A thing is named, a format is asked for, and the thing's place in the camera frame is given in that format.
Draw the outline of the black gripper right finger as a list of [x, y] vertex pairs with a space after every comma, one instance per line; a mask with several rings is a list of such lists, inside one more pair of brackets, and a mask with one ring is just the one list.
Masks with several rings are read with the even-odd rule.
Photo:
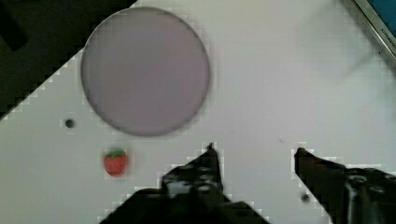
[[396, 179], [375, 168], [347, 168], [305, 148], [294, 170], [333, 224], [396, 224]]

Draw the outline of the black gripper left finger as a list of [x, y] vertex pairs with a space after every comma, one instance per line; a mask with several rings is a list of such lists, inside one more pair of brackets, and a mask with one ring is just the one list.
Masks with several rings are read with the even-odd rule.
[[157, 189], [141, 189], [100, 224], [269, 224], [244, 202], [223, 192], [219, 154], [213, 145], [161, 179]]

